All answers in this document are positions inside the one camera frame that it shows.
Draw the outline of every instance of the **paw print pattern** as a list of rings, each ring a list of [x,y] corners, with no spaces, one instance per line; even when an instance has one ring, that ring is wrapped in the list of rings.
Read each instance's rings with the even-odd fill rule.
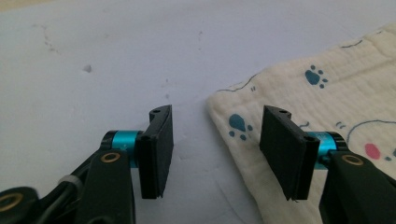
[[[239,135],[239,137],[243,140],[246,141],[247,140],[247,130],[248,131],[253,131],[253,127],[251,125],[246,126],[244,119],[242,119],[241,116],[237,115],[237,114],[233,114],[230,116],[229,119],[229,123],[230,126],[236,130],[239,130],[241,133],[241,135]],[[235,137],[236,136],[236,131],[230,131],[228,134],[231,137]]]
[[[324,83],[327,83],[329,80],[327,78],[322,78],[322,70],[316,71],[316,69],[317,68],[314,65],[311,65],[311,69],[305,71],[306,80],[308,80],[309,84],[313,86],[318,85],[319,82],[322,81],[323,83],[319,84],[319,86],[321,89],[323,89]]]

